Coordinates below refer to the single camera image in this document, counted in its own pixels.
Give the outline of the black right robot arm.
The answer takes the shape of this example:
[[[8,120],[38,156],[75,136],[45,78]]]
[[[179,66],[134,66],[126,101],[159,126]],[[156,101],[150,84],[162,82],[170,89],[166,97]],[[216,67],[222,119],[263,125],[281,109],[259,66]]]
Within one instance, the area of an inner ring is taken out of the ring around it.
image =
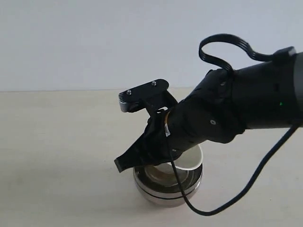
[[[157,79],[119,94],[122,112],[146,109],[142,135],[115,159],[119,172],[159,165],[206,140],[229,143],[247,129],[287,128],[303,118],[303,55],[228,73],[210,70],[177,101]]]

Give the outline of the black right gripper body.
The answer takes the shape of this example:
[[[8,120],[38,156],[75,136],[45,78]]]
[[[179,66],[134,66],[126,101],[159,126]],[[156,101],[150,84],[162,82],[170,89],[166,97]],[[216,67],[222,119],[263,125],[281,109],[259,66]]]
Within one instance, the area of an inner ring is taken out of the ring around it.
[[[206,140],[229,143],[244,132],[232,106],[232,76],[211,70],[174,107],[148,119],[145,148],[151,163],[164,163]]]

